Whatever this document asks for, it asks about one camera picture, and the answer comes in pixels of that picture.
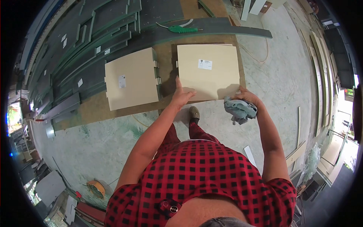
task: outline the rag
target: rag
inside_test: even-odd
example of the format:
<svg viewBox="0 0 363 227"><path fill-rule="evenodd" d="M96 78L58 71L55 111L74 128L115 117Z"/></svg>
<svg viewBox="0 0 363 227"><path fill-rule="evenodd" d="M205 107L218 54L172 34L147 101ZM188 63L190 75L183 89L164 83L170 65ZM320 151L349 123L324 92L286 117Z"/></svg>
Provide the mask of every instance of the rag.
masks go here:
<svg viewBox="0 0 363 227"><path fill-rule="evenodd" d="M257 114L257 107L246 100L232 100L231 97L224 97L224 109L227 113L233 115L231 120L233 125L243 124L248 121L248 118L254 119Z"/></svg>

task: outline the black and red plaid shirt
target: black and red plaid shirt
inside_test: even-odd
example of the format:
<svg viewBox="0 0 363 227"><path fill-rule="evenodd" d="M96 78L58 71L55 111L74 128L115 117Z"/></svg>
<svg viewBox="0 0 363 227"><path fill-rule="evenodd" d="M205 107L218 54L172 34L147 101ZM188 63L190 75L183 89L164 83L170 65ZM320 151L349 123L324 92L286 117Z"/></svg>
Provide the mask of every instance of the black and red plaid shirt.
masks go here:
<svg viewBox="0 0 363 227"><path fill-rule="evenodd" d="M203 194L231 198L254 226L290 226L296 203L288 180L264 183L241 153L211 141L185 141L155 158L137 184L112 195L105 226L165 226L183 203Z"/></svg>

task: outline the red pants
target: red pants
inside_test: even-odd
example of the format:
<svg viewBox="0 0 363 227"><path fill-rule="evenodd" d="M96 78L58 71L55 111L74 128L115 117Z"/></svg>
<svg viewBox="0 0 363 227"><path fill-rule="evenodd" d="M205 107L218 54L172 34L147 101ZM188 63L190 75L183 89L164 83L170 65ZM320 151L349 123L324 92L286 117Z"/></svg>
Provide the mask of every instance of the red pants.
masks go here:
<svg viewBox="0 0 363 227"><path fill-rule="evenodd" d="M201 129L199 125L195 124L194 122L189 123L189 137L190 139L206 139L215 143L220 143L214 136L205 133L205 131L203 131L203 129ZM176 135L175 126L174 124L171 124L155 157L158 157L164 153L168 153L178 143L180 143L180 140Z"/></svg>

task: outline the workshop floor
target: workshop floor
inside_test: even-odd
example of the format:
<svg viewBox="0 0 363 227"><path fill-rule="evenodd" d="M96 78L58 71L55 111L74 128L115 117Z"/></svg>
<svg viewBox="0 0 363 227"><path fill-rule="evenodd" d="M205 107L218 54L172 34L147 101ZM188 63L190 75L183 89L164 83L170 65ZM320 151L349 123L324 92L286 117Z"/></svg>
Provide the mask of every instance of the workshop floor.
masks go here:
<svg viewBox="0 0 363 227"><path fill-rule="evenodd" d="M227 11L234 13L230 0L224 0L224 3ZM259 63L240 48L246 86L266 105L287 156L297 146L299 106L300 142L309 137L312 106L310 57L284 6L270 8L262 17L249 14L242 26L263 27L272 33L273 39L267 40L269 50L264 38L240 35L237 40L259 61L263 61L269 52L266 62ZM257 168L262 172L264 158L257 120L249 120L242 126L232 125L231 115L224 111L223 100L193 105L200 110L200 126L207 133L238 152L244 153L243 148L249 145ZM175 119L181 141L189 138L186 126L189 106L185 106ZM89 123L56 131L56 137L52 139L46 137L42 124L35 123L33 131L37 150L47 165L55 170L58 170L58 165L72 190L79 191L91 204L105 208L128 154L146 126L157 116L157 111L151 111ZM93 179L106 186L106 200L94 198L84 186Z"/></svg>

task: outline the leg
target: leg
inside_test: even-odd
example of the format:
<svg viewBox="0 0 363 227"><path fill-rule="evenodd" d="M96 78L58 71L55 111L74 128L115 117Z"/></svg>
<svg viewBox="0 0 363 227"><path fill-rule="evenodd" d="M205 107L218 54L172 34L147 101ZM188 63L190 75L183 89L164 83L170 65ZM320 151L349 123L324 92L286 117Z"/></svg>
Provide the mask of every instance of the leg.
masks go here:
<svg viewBox="0 0 363 227"><path fill-rule="evenodd" d="M215 143L220 143L217 138L203 131L203 129L193 121L189 122L189 137L191 139L207 139Z"/></svg>
<svg viewBox="0 0 363 227"><path fill-rule="evenodd" d="M200 115L198 109L195 106L190 107L189 113L191 115L189 121L190 139L207 139L215 143L220 143L214 136L205 133L205 131L203 131L203 129L198 126Z"/></svg>
<svg viewBox="0 0 363 227"><path fill-rule="evenodd" d="M165 135L163 142L161 143L155 158L161 154L168 153L176 144L180 143L176 135L176 130L174 124L171 124L168 132Z"/></svg>

